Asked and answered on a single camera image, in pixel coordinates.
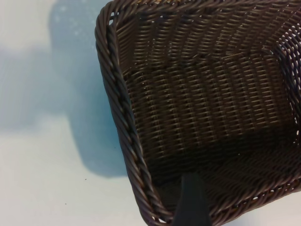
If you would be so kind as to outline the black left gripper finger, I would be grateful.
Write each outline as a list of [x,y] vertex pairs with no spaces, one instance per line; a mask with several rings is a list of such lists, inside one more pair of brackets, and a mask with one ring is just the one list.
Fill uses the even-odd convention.
[[174,214],[173,225],[211,225],[204,185],[196,173],[187,173],[182,176],[181,196]]

